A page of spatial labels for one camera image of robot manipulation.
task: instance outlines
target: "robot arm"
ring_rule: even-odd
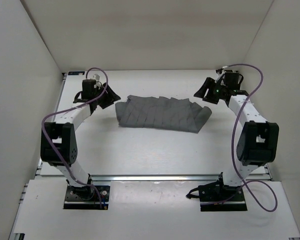
[[[72,107],[80,106],[82,105],[82,103],[86,103],[92,99],[95,99],[99,94],[101,94],[104,87],[105,85],[102,86],[100,84],[99,78],[83,80],[82,91],[78,92],[74,97]],[[44,123],[44,127],[49,137],[52,139],[54,146],[60,151],[64,160],[69,165],[75,179],[79,180],[82,183],[90,184],[91,178],[90,175],[82,169],[80,163],[77,161],[78,148],[75,131],[78,129],[80,124],[84,122],[85,119],[92,115],[97,106],[105,109],[108,106],[114,104],[115,101],[118,101],[120,99],[121,98],[116,95],[109,86],[107,86],[105,94],[103,94],[102,97],[100,97],[98,100],[82,107],[77,107],[73,111],[66,112],[56,122]],[[77,192],[80,192],[83,189],[89,189],[73,180],[73,178],[70,176],[69,171],[61,162],[43,134],[41,135],[40,155],[42,161],[47,162],[51,166],[59,169],[66,177],[68,184],[73,187],[73,189],[76,189]]]
[[[238,71],[219,69],[219,77],[214,80],[208,77],[194,97],[203,101],[218,104],[224,100],[226,105],[237,116],[246,101],[248,93],[240,90],[244,77]],[[199,198],[201,211],[245,211],[243,192],[239,191],[242,179],[245,180],[255,169],[273,162],[276,157],[279,127],[268,122],[248,100],[240,117],[242,132],[236,146],[235,166],[221,172],[216,182],[200,185],[191,190],[187,198]],[[199,191],[199,196],[192,195]]]

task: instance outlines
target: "white enclosure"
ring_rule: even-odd
[[[272,0],[23,0],[63,72],[242,62]]]
[[[278,123],[280,128],[276,159],[270,164],[276,181],[270,184],[279,198],[277,212],[263,212],[246,193],[248,212],[243,215],[202,215],[197,214],[199,206],[193,201],[181,197],[174,200],[171,195],[174,191],[184,197],[189,188],[198,185],[194,180],[184,183],[113,181],[112,208],[103,212],[100,219],[95,212],[62,211],[64,195],[58,193],[65,182],[58,171],[53,172],[45,164],[37,171],[41,175],[35,177],[42,117],[55,110],[58,99],[59,110],[71,104],[70,95],[77,92],[82,80],[81,76],[77,83],[74,76],[68,76],[60,96],[61,73],[85,71],[90,67],[149,70],[109,71],[110,86],[122,100],[129,94],[175,95],[204,106],[204,102],[192,98],[193,91],[199,89],[206,77],[215,77],[214,69],[235,63],[253,64],[264,72],[264,84],[252,102],[267,120]],[[251,92],[258,84],[259,75],[246,67],[241,68],[241,72],[244,75],[242,88]],[[137,83],[146,90],[134,87]],[[169,88],[171,83],[175,84],[175,90]],[[161,86],[162,91],[152,85]],[[154,138],[159,130],[118,129],[114,107],[103,111],[98,108],[78,129],[78,150],[85,151],[82,165],[93,175],[204,174],[215,178],[218,172],[231,167],[227,139],[234,114],[225,105],[209,107],[211,121],[199,134],[178,132],[174,138],[168,131],[161,131],[163,137],[153,148],[156,156],[166,161],[154,163],[156,156],[125,151],[122,167],[118,167],[114,159],[120,160],[119,153],[124,150],[120,143],[124,137],[130,137],[127,143],[141,145],[142,141],[150,142],[145,131]],[[223,121],[223,129],[218,129],[212,121],[218,119]],[[131,139],[133,131],[142,135],[137,140]],[[93,141],[95,134],[114,143],[112,148],[91,150],[95,146],[87,146],[83,139],[88,136]],[[178,145],[177,140],[184,136],[187,136],[185,144]],[[200,158],[209,148],[206,138],[213,138],[219,148]],[[168,152],[163,151],[163,144],[168,146]],[[191,153],[187,146],[203,147]],[[105,153],[109,150],[113,159],[105,164]],[[101,166],[90,161],[91,156],[98,153],[101,153]],[[184,162],[189,154],[195,160],[190,166]],[[140,165],[142,157],[148,161],[147,165]],[[252,177],[261,179],[267,172],[260,168]],[[24,198],[23,186],[30,179]],[[270,208],[271,193],[257,184],[252,188]],[[124,189],[129,189],[133,196]],[[156,192],[149,193],[146,191],[149,189]],[[24,202],[20,201],[21,208],[12,230],[20,198],[24,198]],[[141,206],[143,202],[148,203],[146,221],[157,223],[154,229],[140,217],[147,213]],[[184,205],[184,209],[174,211]],[[192,217],[197,221],[187,225],[184,219]],[[104,220],[111,222],[111,228]],[[214,233],[215,225],[231,229],[218,231],[217,228]],[[95,235],[102,226],[105,232]],[[169,239],[167,229],[173,226],[177,226],[175,239],[191,238],[191,233],[195,234],[193,239],[300,237],[300,0],[0,0],[0,240],[8,239],[11,230],[26,233],[25,240],[38,240],[78,239],[82,237],[78,235],[81,230],[91,229],[85,235],[87,239],[95,236],[146,239],[143,233],[132,231],[135,226],[151,230],[149,233],[156,239]]]
[[[33,178],[40,122],[55,109],[62,75],[18,0],[0,0],[0,240],[9,237]]]

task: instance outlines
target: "mounting plate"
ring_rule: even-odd
[[[216,188],[218,184],[216,181],[198,186],[201,212],[237,212],[248,210],[243,191],[239,191],[225,203],[204,205],[205,203],[219,202],[231,197],[231,195],[220,196],[217,194]]]
[[[67,186],[63,209],[80,209],[80,210],[108,210],[109,209],[109,197],[110,186],[109,185],[95,185],[102,198],[104,198],[105,204],[102,202],[102,208],[100,208],[100,202],[98,196],[91,199],[82,199],[78,195],[72,192],[72,187]]]

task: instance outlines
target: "gray cloth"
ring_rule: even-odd
[[[119,125],[198,133],[212,112],[187,99],[128,96],[115,104]]]

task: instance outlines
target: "white floor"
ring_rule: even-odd
[[[63,209],[66,181],[31,180],[14,232],[24,240],[288,240],[300,237],[280,182],[269,182],[278,197],[274,213],[263,211],[244,189],[248,211],[200,212],[187,199],[195,181],[111,183],[109,210]],[[251,189],[266,208],[272,193],[262,184]]]
[[[235,114],[223,101],[218,105],[193,97],[214,70],[107,71],[109,85],[122,98],[189,98],[208,106],[212,115],[198,134],[118,126],[115,106],[100,107],[76,131],[78,158],[91,175],[218,175],[232,168],[231,133]],[[100,73],[101,81],[105,77]],[[83,75],[68,76],[58,110],[71,107],[82,89]],[[238,127],[237,139],[241,132]],[[253,174],[264,174],[263,167]],[[60,175],[44,163],[42,176]]]

